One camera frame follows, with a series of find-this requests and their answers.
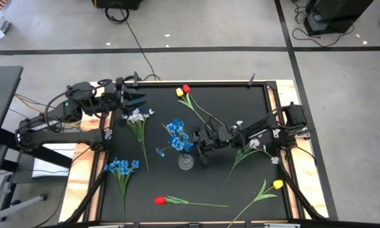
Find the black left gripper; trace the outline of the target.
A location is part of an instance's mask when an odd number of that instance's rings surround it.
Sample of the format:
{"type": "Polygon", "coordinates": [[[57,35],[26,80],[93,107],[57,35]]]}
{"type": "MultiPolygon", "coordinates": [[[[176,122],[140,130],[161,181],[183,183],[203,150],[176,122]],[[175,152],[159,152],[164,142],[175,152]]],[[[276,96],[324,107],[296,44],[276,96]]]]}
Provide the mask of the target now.
{"type": "Polygon", "coordinates": [[[145,97],[143,93],[128,93],[126,104],[124,104],[125,81],[118,77],[116,81],[104,79],[103,81],[103,111],[127,110],[133,111],[145,103],[141,100],[145,97]]]}

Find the yellow artificial tulip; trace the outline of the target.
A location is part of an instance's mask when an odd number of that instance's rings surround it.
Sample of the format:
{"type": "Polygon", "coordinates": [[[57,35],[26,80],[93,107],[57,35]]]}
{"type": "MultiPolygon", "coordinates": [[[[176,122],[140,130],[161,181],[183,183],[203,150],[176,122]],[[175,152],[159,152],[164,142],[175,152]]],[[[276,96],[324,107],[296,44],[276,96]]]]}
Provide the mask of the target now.
{"type": "Polygon", "coordinates": [[[270,187],[267,187],[267,181],[264,180],[263,184],[259,190],[259,192],[256,194],[256,196],[251,200],[249,204],[247,204],[236,216],[235,218],[229,223],[229,225],[226,228],[230,228],[231,225],[255,202],[268,199],[268,198],[275,198],[277,197],[276,194],[269,193],[270,190],[275,189],[281,189],[284,186],[284,182],[280,179],[277,179],[272,182],[272,185],[270,187]]]}
{"type": "Polygon", "coordinates": [[[179,98],[178,102],[180,102],[181,104],[185,105],[190,110],[192,110],[196,114],[196,116],[204,123],[205,127],[209,130],[212,130],[212,128],[207,124],[207,122],[204,120],[204,118],[196,111],[195,107],[197,107],[199,110],[205,112],[205,110],[202,109],[198,105],[198,103],[194,100],[190,91],[186,92],[184,89],[178,87],[178,88],[176,88],[175,93],[176,93],[177,97],[179,98]]]}

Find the black computer case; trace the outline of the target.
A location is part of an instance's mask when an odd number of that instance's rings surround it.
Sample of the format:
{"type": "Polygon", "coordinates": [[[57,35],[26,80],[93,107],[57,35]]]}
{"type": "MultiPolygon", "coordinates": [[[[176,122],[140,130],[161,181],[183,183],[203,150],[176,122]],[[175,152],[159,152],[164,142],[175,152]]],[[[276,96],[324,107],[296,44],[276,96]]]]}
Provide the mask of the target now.
{"type": "Polygon", "coordinates": [[[304,27],[308,35],[344,34],[374,0],[308,0],[304,27]]]}

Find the red artificial tulip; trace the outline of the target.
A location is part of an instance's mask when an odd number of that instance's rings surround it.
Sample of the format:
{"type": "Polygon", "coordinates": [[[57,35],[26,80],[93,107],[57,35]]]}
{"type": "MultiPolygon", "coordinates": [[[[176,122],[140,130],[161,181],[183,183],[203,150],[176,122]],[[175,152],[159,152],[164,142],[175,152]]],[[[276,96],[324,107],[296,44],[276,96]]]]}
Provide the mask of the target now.
{"type": "Polygon", "coordinates": [[[182,98],[181,100],[179,100],[180,103],[184,104],[185,106],[187,106],[189,109],[191,109],[193,112],[195,112],[195,114],[202,120],[202,122],[204,124],[206,124],[206,122],[204,121],[204,119],[201,117],[201,115],[196,111],[194,105],[200,109],[203,113],[205,113],[206,115],[208,115],[210,118],[214,119],[215,121],[217,121],[220,125],[224,125],[224,123],[222,121],[220,121],[217,117],[213,116],[211,113],[207,112],[206,110],[204,110],[196,101],[195,99],[193,98],[192,94],[191,94],[191,88],[187,85],[187,84],[184,84],[182,87],[181,87],[181,94],[179,94],[179,92],[177,91],[177,96],[182,98]]]}
{"type": "Polygon", "coordinates": [[[216,206],[216,207],[224,207],[226,208],[227,205],[214,205],[214,204],[207,204],[207,203],[193,203],[181,198],[176,198],[174,196],[159,196],[154,199],[154,203],[156,205],[165,205],[166,203],[171,203],[175,205],[199,205],[199,206],[216,206]]]}

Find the clear cut-glass vase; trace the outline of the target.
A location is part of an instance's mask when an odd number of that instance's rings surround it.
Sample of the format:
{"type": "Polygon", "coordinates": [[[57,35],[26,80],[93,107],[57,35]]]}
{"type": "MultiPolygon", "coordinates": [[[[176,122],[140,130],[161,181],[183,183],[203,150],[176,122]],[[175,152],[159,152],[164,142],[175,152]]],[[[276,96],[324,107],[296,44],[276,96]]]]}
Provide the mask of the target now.
{"type": "Polygon", "coordinates": [[[177,163],[180,169],[191,170],[194,166],[194,159],[191,155],[181,153],[177,163]]]}

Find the black table frame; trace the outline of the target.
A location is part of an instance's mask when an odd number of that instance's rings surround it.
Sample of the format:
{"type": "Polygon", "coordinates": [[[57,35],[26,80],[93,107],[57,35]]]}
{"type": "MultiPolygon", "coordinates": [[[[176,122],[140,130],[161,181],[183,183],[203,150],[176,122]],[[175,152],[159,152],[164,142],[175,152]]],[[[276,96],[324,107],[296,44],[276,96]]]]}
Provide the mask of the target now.
{"type": "MultiPolygon", "coordinates": [[[[176,118],[184,122],[184,130],[191,134],[195,130],[204,130],[204,123],[185,105],[178,102],[175,90],[180,82],[140,82],[137,90],[145,94],[145,103],[141,111],[150,108],[155,111],[146,122],[146,151],[149,171],[133,134],[127,127],[117,127],[121,112],[110,116],[112,129],[111,143],[106,159],[111,162],[115,157],[128,161],[138,160],[140,166],[130,177],[127,186],[126,222],[123,219],[122,199],[118,192],[117,179],[107,173],[99,190],[97,221],[101,225],[122,225],[126,228],[137,227],[227,227],[235,216],[251,202],[259,192],[263,181],[267,187],[280,179],[284,182],[281,189],[272,189],[269,193],[275,198],[263,199],[252,204],[232,225],[233,228],[246,227],[266,222],[291,222],[302,228],[327,227],[331,223],[324,203],[318,178],[312,178],[310,189],[303,182],[304,171],[315,171],[320,164],[319,158],[308,154],[310,143],[290,138],[281,146],[279,138],[269,131],[259,136],[267,152],[279,158],[277,165],[262,152],[253,153],[241,161],[233,170],[229,180],[236,148],[231,146],[210,151],[208,167],[202,167],[196,148],[188,155],[194,159],[191,170],[182,170],[178,166],[179,152],[174,149],[164,151],[161,157],[156,148],[168,146],[168,132],[162,127],[176,118]],[[302,207],[294,192],[284,180],[285,170],[310,204],[326,220],[314,220],[302,207]],[[174,196],[193,203],[227,205],[224,207],[175,205],[166,203],[156,205],[154,199],[159,196],[174,196]]],[[[300,105],[293,84],[282,85],[276,81],[254,82],[247,88],[245,81],[209,81],[190,82],[191,94],[195,101],[207,112],[228,126],[242,120],[242,128],[261,120],[272,110],[290,103],[300,105]]]]}

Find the white paper stack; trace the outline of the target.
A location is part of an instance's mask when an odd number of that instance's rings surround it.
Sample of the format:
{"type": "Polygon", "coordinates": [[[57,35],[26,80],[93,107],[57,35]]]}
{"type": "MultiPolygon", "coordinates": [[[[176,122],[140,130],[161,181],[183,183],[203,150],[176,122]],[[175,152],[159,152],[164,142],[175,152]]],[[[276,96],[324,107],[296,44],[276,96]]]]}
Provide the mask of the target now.
{"type": "MultiPolygon", "coordinates": [[[[45,148],[51,149],[61,155],[73,158],[76,144],[44,144],[45,148]]],[[[34,159],[32,178],[38,179],[41,177],[67,177],[69,168],[61,167],[40,159],[34,159]]]]}

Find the white artificial flower bunch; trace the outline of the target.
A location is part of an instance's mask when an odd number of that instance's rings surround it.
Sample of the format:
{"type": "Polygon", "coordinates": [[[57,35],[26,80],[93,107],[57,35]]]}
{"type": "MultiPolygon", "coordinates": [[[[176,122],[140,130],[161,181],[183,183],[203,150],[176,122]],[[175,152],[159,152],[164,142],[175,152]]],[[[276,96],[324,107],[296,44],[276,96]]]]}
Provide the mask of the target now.
{"type": "Polygon", "coordinates": [[[257,152],[262,152],[266,154],[268,157],[270,157],[272,164],[277,165],[279,163],[279,158],[277,156],[272,156],[267,152],[266,145],[261,144],[258,138],[253,138],[247,144],[242,144],[241,148],[236,151],[231,170],[225,181],[227,182],[229,180],[233,170],[241,161],[243,161],[245,158],[252,155],[253,153],[257,152]]]}
{"type": "Polygon", "coordinates": [[[117,127],[127,127],[135,138],[137,143],[136,149],[142,151],[142,155],[145,161],[146,170],[149,171],[148,155],[146,151],[146,122],[155,111],[151,108],[142,113],[139,108],[136,108],[129,114],[121,114],[120,118],[117,119],[117,127]]]}

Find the black equipment box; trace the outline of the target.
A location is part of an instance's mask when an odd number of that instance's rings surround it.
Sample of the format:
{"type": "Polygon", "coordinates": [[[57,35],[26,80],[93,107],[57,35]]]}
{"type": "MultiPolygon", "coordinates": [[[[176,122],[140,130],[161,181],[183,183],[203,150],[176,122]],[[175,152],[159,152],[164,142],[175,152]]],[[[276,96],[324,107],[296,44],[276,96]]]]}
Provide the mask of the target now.
{"type": "Polygon", "coordinates": [[[95,8],[138,10],[144,0],[91,0],[95,8]]]}

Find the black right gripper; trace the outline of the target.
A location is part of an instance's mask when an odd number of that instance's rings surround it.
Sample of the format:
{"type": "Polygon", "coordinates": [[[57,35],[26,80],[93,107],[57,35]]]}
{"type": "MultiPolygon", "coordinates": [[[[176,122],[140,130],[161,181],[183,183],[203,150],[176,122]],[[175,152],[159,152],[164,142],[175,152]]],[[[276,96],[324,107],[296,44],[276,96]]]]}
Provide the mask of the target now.
{"type": "MultiPolygon", "coordinates": [[[[216,149],[224,148],[230,144],[231,132],[224,126],[219,127],[217,130],[201,130],[192,131],[193,147],[199,146],[202,152],[213,151],[216,149]]],[[[199,155],[201,166],[208,167],[208,157],[205,153],[199,155]]]]}

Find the blue artificial flower bunch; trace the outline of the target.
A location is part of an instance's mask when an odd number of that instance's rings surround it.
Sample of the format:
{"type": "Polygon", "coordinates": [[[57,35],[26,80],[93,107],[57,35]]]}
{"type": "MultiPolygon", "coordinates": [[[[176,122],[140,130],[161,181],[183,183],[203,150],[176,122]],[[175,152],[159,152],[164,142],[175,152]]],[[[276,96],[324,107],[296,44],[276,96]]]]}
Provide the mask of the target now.
{"type": "Polygon", "coordinates": [[[106,173],[111,173],[118,182],[118,192],[121,195],[122,199],[122,210],[123,210],[123,220],[126,222],[126,194],[127,194],[127,186],[130,181],[131,175],[138,169],[140,166],[140,162],[138,160],[119,160],[117,157],[111,162],[107,163],[103,171],[106,173]]]}
{"type": "Polygon", "coordinates": [[[194,143],[189,140],[189,135],[184,130],[184,122],[178,118],[162,127],[168,132],[168,146],[162,149],[156,148],[156,152],[164,157],[164,151],[174,149],[180,153],[190,153],[194,143]]]}

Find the black desk beam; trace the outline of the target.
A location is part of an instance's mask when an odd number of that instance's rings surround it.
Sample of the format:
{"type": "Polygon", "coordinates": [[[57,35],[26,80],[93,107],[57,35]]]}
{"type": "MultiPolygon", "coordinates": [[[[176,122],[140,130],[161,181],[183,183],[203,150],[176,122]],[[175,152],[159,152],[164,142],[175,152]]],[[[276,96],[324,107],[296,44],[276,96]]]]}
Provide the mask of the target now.
{"type": "Polygon", "coordinates": [[[15,134],[5,129],[0,129],[0,145],[5,145],[22,154],[29,155],[61,167],[70,168],[72,164],[71,158],[43,146],[38,146],[36,149],[22,149],[16,142],[15,134]]]}

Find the black diagonal frame brace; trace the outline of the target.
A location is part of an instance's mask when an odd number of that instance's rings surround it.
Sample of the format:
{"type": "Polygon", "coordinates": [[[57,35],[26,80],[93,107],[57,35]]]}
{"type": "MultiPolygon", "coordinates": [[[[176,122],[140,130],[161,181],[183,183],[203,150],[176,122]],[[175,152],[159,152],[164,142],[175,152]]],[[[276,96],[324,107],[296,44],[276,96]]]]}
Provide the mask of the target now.
{"type": "Polygon", "coordinates": [[[94,196],[94,193],[97,191],[98,187],[102,184],[102,182],[106,179],[106,172],[101,172],[96,180],[94,181],[94,184],[90,187],[87,194],[81,201],[80,205],[77,207],[77,209],[72,213],[72,215],[66,219],[63,223],[64,224],[71,224],[76,223],[81,215],[86,210],[88,204],[91,202],[92,197],[94,196]]]}
{"type": "Polygon", "coordinates": [[[318,213],[317,210],[310,204],[310,202],[306,199],[306,197],[300,191],[298,186],[293,182],[290,175],[285,170],[283,170],[281,173],[284,180],[287,182],[287,184],[294,192],[296,198],[300,201],[302,207],[308,212],[309,216],[314,220],[326,220],[326,218],[323,217],[320,213],[318,213]]]}

